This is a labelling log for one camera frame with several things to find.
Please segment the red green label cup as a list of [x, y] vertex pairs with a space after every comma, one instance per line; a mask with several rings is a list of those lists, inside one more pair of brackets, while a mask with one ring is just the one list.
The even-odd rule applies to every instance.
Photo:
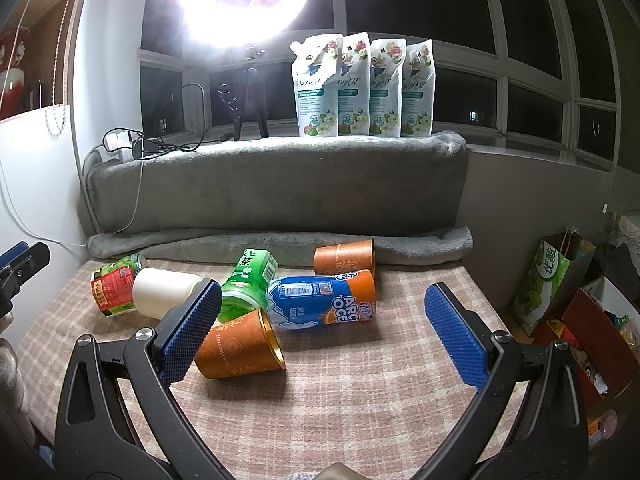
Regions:
[[104, 264], [92, 272], [91, 293], [104, 316], [122, 315], [136, 310], [132, 289], [134, 280], [145, 267], [145, 258], [137, 252]]

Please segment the white plastic cup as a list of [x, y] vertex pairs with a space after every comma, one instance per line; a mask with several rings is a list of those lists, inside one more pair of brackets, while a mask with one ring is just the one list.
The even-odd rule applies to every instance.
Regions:
[[132, 285], [134, 307], [147, 318], [161, 320], [170, 309], [181, 306], [201, 280], [196, 274], [144, 268]]

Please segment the near orange paper cup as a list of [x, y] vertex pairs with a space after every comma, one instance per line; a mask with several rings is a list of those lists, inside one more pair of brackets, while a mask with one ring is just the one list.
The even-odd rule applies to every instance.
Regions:
[[285, 360], [268, 316], [250, 311], [213, 326], [194, 358], [207, 379], [222, 379], [284, 370]]

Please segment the orange paper cup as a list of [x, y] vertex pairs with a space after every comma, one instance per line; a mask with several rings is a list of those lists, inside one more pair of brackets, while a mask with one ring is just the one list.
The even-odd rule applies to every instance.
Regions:
[[285, 360], [268, 316], [250, 311], [213, 326], [194, 358], [207, 379], [222, 379], [284, 370]]
[[375, 274], [374, 240], [356, 240], [318, 247], [314, 251], [314, 272], [321, 275], [334, 275], [360, 270], [369, 270]]

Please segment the blue orange Arctic Ocean cup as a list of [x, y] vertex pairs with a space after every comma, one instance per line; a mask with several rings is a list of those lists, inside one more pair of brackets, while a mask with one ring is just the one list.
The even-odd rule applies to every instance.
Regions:
[[338, 275], [287, 276], [267, 288], [268, 315], [282, 330], [359, 323], [375, 318], [376, 291], [367, 270]]

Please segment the far orange paper cup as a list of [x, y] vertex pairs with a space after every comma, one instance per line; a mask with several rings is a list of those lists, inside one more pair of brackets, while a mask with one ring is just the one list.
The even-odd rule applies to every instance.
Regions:
[[318, 247], [314, 251], [314, 272], [321, 275], [334, 275], [360, 270], [369, 270], [375, 274], [374, 240], [356, 240]]

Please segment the red cardboard box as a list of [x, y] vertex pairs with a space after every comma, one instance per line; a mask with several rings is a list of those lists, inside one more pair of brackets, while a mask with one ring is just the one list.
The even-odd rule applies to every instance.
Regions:
[[575, 362], [574, 370], [586, 408], [601, 404], [603, 399], [615, 398], [639, 373], [639, 361], [623, 335], [605, 310], [582, 288], [559, 318], [540, 322], [534, 331], [533, 343], [538, 346], [551, 344], [555, 339], [563, 339], [574, 349], [582, 350], [606, 385], [606, 391], [599, 392], [594, 379]]

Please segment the plaid table cloth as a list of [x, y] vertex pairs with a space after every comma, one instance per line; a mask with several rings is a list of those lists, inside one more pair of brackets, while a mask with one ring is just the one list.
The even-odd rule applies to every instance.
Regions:
[[[88, 261], [29, 327], [16, 353], [29, 417], [50, 441], [76, 339], [128, 338], [155, 324], [106, 318], [90, 294]], [[435, 452], [475, 389], [465, 385], [424, 313], [427, 286], [444, 282], [491, 330], [498, 313], [461, 263], [378, 266], [374, 321], [282, 330], [285, 370], [206, 379], [192, 364], [171, 393], [218, 460], [238, 479], [285, 479], [343, 463], [370, 479], [409, 479]]]

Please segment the green paper shopping bag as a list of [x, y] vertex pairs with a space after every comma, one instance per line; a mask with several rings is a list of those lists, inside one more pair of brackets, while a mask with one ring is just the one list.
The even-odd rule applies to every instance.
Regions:
[[510, 307], [527, 336], [535, 336], [542, 322], [562, 314], [582, 284], [595, 252], [596, 246], [575, 229], [538, 240]]

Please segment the white power strip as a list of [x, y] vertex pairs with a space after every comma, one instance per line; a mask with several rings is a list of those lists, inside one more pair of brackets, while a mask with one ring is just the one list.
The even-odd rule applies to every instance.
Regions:
[[134, 146], [134, 133], [124, 128], [113, 128], [104, 133], [102, 144], [108, 152], [131, 150]]

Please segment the grey rolled blanket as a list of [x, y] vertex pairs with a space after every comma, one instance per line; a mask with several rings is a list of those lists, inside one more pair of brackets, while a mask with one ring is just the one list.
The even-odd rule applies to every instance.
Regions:
[[[310, 266], [314, 251], [364, 240], [363, 235], [322, 232], [240, 232], [178, 229], [137, 234], [103, 233], [89, 237], [87, 250], [96, 260], [115, 259], [134, 252], [151, 259], [194, 263], [235, 263], [247, 248], [271, 252], [282, 266]], [[411, 236], [371, 238], [375, 260], [392, 266], [436, 266], [462, 259], [473, 248], [466, 226], [438, 229]]]

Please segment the grey plush cushion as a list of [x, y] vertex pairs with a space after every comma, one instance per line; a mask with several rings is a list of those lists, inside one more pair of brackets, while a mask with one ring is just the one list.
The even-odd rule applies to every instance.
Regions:
[[269, 138], [104, 162], [87, 191], [106, 232], [181, 229], [404, 236], [454, 226], [462, 136]]

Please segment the black light tripod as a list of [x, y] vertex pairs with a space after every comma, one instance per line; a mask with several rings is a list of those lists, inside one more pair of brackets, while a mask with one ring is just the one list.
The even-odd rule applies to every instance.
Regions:
[[240, 78], [240, 93], [231, 101], [233, 118], [233, 140], [241, 139], [243, 117], [250, 107], [256, 118], [259, 135], [262, 139], [268, 138], [267, 105], [264, 78], [259, 71], [259, 62], [265, 54], [264, 49], [259, 49], [250, 44], [245, 49], [245, 62]]

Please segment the refill pouch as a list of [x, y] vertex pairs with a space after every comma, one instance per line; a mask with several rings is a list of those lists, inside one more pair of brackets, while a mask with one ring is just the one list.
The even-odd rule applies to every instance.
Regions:
[[370, 39], [366, 32], [343, 38], [338, 76], [338, 134], [367, 136], [370, 128]]
[[300, 136], [337, 136], [338, 69], [343, 36], [338, 32], [293, 41], [292, 78]]
[[422, 138], [432, 133], [436, 70], [431, 39], [409, 44], [402, 68], [402, 136]]
[[405, 38], [383, 38], [371, 42], [371, 136], [400, 137], [401, 79], [406, 49]]

